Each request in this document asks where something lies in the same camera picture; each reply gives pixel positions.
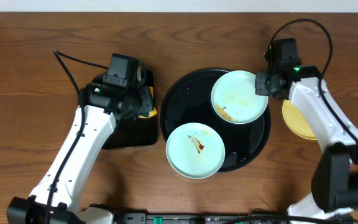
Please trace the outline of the yellow green scrub sponge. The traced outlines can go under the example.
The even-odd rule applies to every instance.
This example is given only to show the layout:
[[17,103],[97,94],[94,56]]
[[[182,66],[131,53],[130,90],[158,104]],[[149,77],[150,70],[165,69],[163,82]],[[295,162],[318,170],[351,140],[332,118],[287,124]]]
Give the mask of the yellow green scrub sponge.
[[154,102],[154,88],[152,86],[144,86],[140,92],[142,97],[142,107],[138,118],[149,119],[157,115],[157,109]]

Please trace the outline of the yellow plate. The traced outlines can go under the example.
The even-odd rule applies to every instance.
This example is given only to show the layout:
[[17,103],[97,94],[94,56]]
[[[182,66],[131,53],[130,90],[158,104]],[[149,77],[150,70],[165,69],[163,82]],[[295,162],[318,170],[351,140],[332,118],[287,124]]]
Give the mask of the yellow plate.
[[316,140],[316,136],[304,116],[289,100],[283,101],[282,116],[285,124],[297,136],[308,140]]

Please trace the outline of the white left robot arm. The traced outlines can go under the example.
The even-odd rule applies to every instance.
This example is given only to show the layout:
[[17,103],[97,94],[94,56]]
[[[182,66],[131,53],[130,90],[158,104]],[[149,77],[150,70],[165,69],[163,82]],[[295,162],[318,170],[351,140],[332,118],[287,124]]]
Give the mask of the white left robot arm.
[[118,122],[156,114],[154,88],[91,82],[78,96],[79,106],[67,138],[29,198],[11,200],[6,212],[9,223],[114,223],[114,212],[102,205],[80,211],[83,190]]

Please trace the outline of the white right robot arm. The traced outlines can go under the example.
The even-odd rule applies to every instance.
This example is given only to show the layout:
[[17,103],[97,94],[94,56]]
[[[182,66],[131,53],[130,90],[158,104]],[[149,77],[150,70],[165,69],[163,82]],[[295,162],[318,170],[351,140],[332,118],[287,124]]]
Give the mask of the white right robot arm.
[[322,151],[311,193],[290,205],[294,217],[327,220],[358,207],[358,129],[342,112],[315,66],[283,67],[259,72],[255,92],[282,96],[309,124]]

